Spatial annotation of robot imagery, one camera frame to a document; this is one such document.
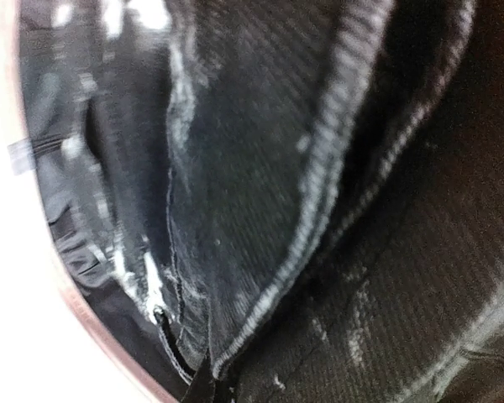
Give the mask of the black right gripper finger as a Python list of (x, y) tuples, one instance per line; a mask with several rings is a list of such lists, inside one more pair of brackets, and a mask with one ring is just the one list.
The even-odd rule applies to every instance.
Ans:
[(213, 403), (216, 395), (216, 380), (211, 372), (211, 359), (205, 356), (186, 391), (182, 403)]

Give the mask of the black clothes stack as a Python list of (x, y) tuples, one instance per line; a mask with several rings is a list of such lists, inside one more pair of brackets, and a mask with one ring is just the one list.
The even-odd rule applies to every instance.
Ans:
[(504, 1), (85, 1), (94, 243), (182, 401), (504, 402)]

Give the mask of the beige hard-shell suitcase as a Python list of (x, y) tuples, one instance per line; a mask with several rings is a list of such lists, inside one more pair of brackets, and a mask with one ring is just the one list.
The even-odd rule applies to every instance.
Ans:
[(18, 3), (0, 1), (0, 400), (170, 402), (172, 396), (97, 320), (61, 263), (34, 172), (17, 173), (27, 138), (18, 78)]

